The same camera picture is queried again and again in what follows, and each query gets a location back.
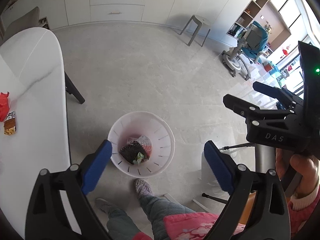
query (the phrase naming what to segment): gray quilted pants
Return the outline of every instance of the gray quilted pants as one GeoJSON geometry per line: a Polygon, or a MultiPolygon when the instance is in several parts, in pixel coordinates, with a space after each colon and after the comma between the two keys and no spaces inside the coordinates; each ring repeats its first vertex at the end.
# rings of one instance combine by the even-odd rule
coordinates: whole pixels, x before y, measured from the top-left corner
{"type": "MultiPolygon", "coordinates": [[[[155,240],[170,240],[164,227],[163,218],[165,216],[194,213],[193,210],[185,206],[154,196],[143,196],[139,201],[151,222],[155,240]]],[[[111,208],[109,211],[107,228],[113,240],[131,240],[140,232],[126,212],[117,207],[111,208]]]]}

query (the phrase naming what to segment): gray stool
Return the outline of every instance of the gray stool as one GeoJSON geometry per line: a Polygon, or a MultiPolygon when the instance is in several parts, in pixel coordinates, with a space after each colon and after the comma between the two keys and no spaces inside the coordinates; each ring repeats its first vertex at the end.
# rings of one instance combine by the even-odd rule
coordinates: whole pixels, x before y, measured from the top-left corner
{"type": "Polygon", "coordinates": [[[188,43],[188,46],[191,45],[191,43],[193,42],[193,40],[195,39],[196,35],[198,34],[200,28],[202,27],[202,25],[206,25],[209,27],[209,31],[206,35],[206,37],[204,38],[204,41],[201,45],[201,47],[203,47],[203,44],[205,42],[205,40],[207,39],[208,35],[209,35],[209,32],[210,32],[210,28],[211,28],[211,22],[204,18],[204,17],[201,17],[199,15],[192,15],[192,17],[190,18],[190,20],[188,21],[188,23],[186,24],[186,26],[183,28],[183,30],[181,31],[180,35],[184,32],[184,30],[187,28],[187,26],[189,25],[189,23],[191,22],[191,20],[193,20],[197,25],[198,27],[196,28],[195,32],[193,33],[192,37],[191,37],[191,40],[189,41],[188,43]]]}

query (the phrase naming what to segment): person's leg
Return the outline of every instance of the person's leg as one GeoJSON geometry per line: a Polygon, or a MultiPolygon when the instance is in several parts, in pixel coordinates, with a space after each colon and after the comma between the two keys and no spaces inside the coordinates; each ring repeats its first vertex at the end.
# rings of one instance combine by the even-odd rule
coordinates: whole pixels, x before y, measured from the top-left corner
{"type": "Polygon", "coordinates": [[[150,184],[144,179],[137,179],[135,188],[140,206],[151,222],[155,240],[170,240],[164,227],[163,218],[165,216],[195,212],[183,205],[153,196],[150,184]]]}
{"type": "Polygon", "coordinates": [[[95,204],[102,212],[108,214],[107,228],[113,240],[131,240],[140,232],[124,210],[102,198],[97,198],[95,204]]]}

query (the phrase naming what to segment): pink jacket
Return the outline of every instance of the pink jacket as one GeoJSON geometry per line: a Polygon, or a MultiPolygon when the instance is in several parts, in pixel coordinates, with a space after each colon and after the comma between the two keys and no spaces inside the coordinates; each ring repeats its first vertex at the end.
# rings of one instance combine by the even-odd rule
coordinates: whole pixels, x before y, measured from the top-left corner
{"type": "MultiPolygon", "coordinates": [[[[320,199],[319,185],[305,198],[291,198],[288,203],[291,237],[293,237],[308,220],[320,199]]],[[[219,215],[210,213],[189,213],[164,217],[164,225],[171,240],[202,240],[212,228],[219,215]]],[[[238,224],[234,234],[244,230],[245,225],[238,224]]],[[[140,232],[133,240],[151,240],[140,232]]]]}

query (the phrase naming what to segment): white marble table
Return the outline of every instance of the white marble table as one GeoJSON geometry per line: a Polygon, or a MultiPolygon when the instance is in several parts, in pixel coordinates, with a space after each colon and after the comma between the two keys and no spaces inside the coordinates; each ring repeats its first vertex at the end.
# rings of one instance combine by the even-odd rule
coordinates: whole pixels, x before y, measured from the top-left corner
{"type": "Polygon", "coordinates": [[[24,238],[39,171],[70,166],[63,59],[51,31],[30,28],[0,47],[0,92],[7,91],[17,133],[4,135],[0,123],[0,208],[24,238]]]}

